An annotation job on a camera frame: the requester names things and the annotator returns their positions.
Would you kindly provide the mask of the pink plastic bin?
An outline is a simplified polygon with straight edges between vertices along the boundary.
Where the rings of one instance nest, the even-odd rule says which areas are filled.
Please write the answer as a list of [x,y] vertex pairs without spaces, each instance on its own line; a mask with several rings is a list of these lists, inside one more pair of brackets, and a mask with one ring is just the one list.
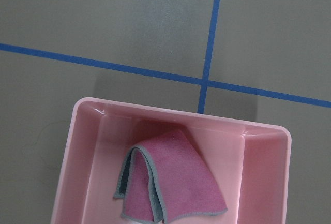
[[180,128],[228,210],[179,223],[285,223],[291,135],[281,126],[86,97],[74,106],[51,223],[126,223],[113,194],[128,149]]

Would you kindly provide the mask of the magenta wiping cloth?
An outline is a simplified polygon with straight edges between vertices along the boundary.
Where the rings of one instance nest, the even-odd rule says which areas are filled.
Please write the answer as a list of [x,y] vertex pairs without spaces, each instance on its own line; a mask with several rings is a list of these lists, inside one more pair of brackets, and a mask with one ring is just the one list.
[[123,200],[121,217],[138,223],[171,223],[227,211],[213,174],[179,129],[128,150],[113,197]]

